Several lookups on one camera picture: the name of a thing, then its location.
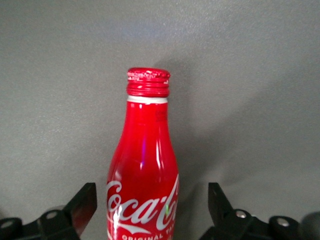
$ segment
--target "gray wall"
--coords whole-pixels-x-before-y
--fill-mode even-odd
[[[318,0],[0,1],[0,218],[33,221],[96,182],[106,239],[126,72],[171,72],[175,235],[212,224],[207,183],[263,221],[320,210]]]

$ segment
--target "bottle cap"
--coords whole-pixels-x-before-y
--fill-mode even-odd
[[[133,67],[127,72],[126,92],[131,96],[166,98],[170,73],[164,69]]]

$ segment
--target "coca-cola logo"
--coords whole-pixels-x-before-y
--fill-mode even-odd
[[[136,224],[140,223],[144,225],[151,219],[156,218],[155,227],[159,231],[162,231],[168,226],[170,221],[176,217],[177,198],[174,196],[178,195],[178,185],[179,176],[177,175],[169,196],[149,199],[140,204],[136,199],[122,202],[120,194],[122,183],[120,181],[110,181],[106,186],[107,192],[109,192],[111,188],[115,188],[115,193],[111,196],[108,195],[107,198],[107,210],[108,213],[111,213],[112,219],[109,214],[107,218],[111,223],[128,230],[131,234],[151,234],[149,230]]]

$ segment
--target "white wave stripe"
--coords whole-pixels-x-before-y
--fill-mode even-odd
[[[108,219],[108,221],[110,221],[110,223],[114,223],[114,221],[109,217],[109,215],[106,216],[106,218]],[[138,226],[133,226],[133,225],[128,225],[128,224],[123,224],[123,223],[118,223],[117,224],[119,227],[128,230],[131,234],[136,234],[136,233],[142,233],[142,234],[151,234],[150,231],[142,228],[142,227],[138,227]]]
[[[111,236],[111,234],[110,234],[110,232],[109,232],[108,229],[106,230],[106,233],[108,234],[108,240],[113,240],[113,239],[112,239],[112,236]]]

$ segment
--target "red aluminum bottle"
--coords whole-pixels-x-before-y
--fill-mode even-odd
[[[126,117],[107,176],[109,240],[171,240],[179,174],[168,129],[168,71],[128,71]]]

